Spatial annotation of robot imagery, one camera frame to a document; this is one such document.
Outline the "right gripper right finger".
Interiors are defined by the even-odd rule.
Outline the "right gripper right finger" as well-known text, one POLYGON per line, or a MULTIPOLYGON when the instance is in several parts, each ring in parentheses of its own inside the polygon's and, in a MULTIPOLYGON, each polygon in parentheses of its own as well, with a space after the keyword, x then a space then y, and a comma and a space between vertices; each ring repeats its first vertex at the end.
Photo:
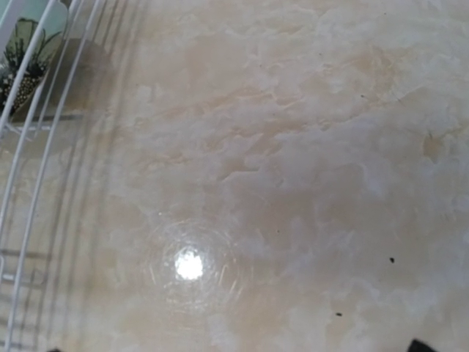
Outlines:
POLYGON ((440 352, 427 342, 414 339, 407 347, 407 352, 440 352))

